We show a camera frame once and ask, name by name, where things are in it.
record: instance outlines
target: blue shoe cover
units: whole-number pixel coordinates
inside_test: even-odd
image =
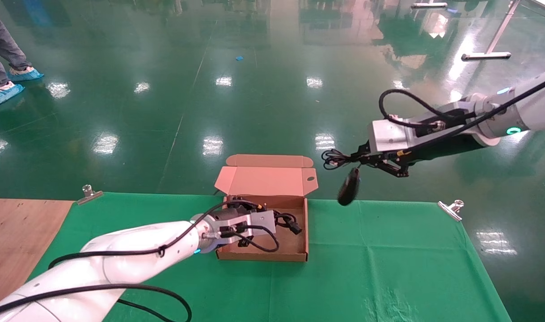
[[[38,73],[38,71],[34,68],[33,71],[27,73],[27,74],[22,74],[22,75],[12,75],[10,72],[6,72],[6,76],[8,77],[8,79],[10,79],[11,81],[13,82],[16,82],[16,81],[25,81],[25,80],[35,80],[35,79],[39,79],[41,77],[44,77],[44,74],[41,74],[41,73]]]
[[[2,92],[0,92],[0,104],[18,95],[23,90],[24,86],[19,84],[14,85],[12,88],[9,88],[7,90],[2,90]]]

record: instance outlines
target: black computer mouse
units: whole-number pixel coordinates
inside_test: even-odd
[[[346,177],[346,180],[340,187],[338,192],[338,203],[342,206],[349,205],[356,195],[358,195],[358,189],[360,188],[360,170],[358,168],[352,169]]]

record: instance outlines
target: box lid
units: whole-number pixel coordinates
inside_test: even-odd
[[[312,166],[302,155],[231,155],[215,188],[229,195],[305,196],[318,188]]]

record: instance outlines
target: green tablecloth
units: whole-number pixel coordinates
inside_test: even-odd
[[[107,192],[74,204],[32,276],[95,236],[188,220],[221,200]],[[308,203],[307,263],[219,261],[198,254],[147,284],[183,296],[194,322],[510,321],[462,224],[435,203]],[[123,298],[177,321],[186,318],[180,304],[163,295],[130,290]],[[123,305],[106,320],[157,321]]]

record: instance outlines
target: cardboard box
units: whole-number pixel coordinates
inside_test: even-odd
[[[303,231],[297,235],[288,228],[276,227],[280,247],[266,253],[250,245],[237,243],[217,249],[217,258],[241,261],[305,262],[308,260],[308,201],[304,197],[318,188],[313,161],[301,155],[250,155],[228,157],[221,169],[215,187],[231,199],[242,196],[245,200],[265,204],[267,209],[289,212],[296,217]],[[268,235],[254,237],[254,242],[274,248]]]

